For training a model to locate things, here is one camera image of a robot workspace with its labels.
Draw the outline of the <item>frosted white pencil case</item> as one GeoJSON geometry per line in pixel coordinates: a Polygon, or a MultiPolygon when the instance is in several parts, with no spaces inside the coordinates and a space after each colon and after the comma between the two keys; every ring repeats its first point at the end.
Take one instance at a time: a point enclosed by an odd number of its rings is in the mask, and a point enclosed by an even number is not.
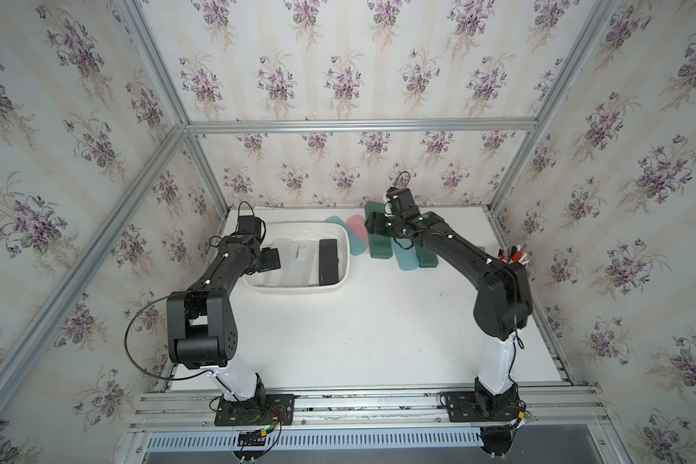
{"type": "Polygon", "coordinates": [[[286,287],[309,287],[314,270],[318,242],[314,240],[298,240],[295,242],[293,261],[288,275],[286,287]]]}

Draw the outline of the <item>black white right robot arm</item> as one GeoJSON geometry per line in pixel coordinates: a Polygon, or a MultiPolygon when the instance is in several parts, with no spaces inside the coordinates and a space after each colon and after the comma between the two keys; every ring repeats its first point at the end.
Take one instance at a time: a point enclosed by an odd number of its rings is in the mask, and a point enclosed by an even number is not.
{"type": "Polygon", "coordinates": [[[370,234],[406,239],[434,252],[471,282],[478,294],[473,317],[485,340],[470,405],[484,421],[523,418],[525,405],[513,367],[525,348],[519,333],[533,312],[526,267],[482,251],[434,213],[413,217],[369,213],[365,227],[370,234]]]}

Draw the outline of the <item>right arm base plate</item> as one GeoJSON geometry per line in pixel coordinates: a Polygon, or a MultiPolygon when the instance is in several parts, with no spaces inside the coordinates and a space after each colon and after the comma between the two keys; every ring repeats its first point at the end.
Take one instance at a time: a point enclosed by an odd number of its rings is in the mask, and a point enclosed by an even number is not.
{"type": "Polygon", "coordinates": [[[516,388],[496,396],[483,389],[444,392],[440,401],[452,423],[513,423],[523,419],[526,412],[526,404],[516,388]]]}

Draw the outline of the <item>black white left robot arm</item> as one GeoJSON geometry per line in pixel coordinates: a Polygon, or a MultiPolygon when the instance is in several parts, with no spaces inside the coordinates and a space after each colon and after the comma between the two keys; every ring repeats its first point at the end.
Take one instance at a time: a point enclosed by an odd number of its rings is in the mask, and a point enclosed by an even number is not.
{"type": "Polygon", "coordinates": [[[260,376],[237,354],[239,334],[230,295],[241,276],[280,268],[275,249],[262,249],[253,232],[238,231],[218,243],[214,261],[188,290],[166,299],[169,359],[199,370],[237,406],[263,408],[260,376]]]}

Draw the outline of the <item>white plastic storage box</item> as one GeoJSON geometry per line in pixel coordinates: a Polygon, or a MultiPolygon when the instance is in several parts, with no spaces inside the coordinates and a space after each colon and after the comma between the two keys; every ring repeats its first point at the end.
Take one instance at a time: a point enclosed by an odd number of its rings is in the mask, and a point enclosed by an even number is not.
{"type": "Polygon", "coordinates": [[[347,231],[330,222],[272,222],[266,247],[280,256],[280,268],[244,276],[245,286],[267,294],[316,294],[347,282],[351,253],[347,231]]]}

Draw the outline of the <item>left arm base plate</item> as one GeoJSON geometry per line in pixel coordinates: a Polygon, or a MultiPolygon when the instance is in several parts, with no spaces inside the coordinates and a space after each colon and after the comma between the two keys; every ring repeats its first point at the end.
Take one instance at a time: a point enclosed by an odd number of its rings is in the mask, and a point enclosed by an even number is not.
{"type": "Polygon", "coordinates": [[[218,399],[215,409],[216,426],[292,425],[296,396],[266,394],[264,400],[254,397],[246,401],[218,399]]]}

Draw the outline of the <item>black pencil case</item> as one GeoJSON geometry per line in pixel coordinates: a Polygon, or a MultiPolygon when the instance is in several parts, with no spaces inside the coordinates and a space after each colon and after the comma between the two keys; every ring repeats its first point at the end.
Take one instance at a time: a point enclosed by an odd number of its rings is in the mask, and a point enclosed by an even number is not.
{"type": "Polygon", "coordinates": [[[335,285],[339,280],[338,240],[322,239],[318,247],[319,285],[335,285]]]}

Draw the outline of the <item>dark green pencil case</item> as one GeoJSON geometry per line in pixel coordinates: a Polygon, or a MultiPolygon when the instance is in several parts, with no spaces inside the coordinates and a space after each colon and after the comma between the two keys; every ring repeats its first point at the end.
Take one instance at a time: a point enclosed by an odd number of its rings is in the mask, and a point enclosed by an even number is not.
{"type": "MultiPolygon", "coordinates": [[[[369,218],[372,213],[384,214],[385,206],[383,203],[376,201],[367,201],[365,203],[365,217],[369,218]]],[[[368,234],[368,247],[370,256],[373,259],[391,259],[394,255],[392,251],[392,243],[389,237],[368,234]]]]}
{"type": "Polygon", "coordinates": [[[435,252],[425,247],[415,246],[418,266],[421,269],[434,269],[439,265],[439,259],[435,252]]]}

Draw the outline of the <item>ribbed clear pencil case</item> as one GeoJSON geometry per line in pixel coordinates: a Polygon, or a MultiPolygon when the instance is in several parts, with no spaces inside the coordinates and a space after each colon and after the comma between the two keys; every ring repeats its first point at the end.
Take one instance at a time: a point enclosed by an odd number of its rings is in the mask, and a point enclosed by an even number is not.
{"type": "Polygon", "coordinates": [[[271,249],[278,252],[280,268],[266,272],[264,285],[266,287],[285,287],[288,284],[288,275],[293,261],[295,241],[289,238],[278,238],[274,240],[271,249]]]}

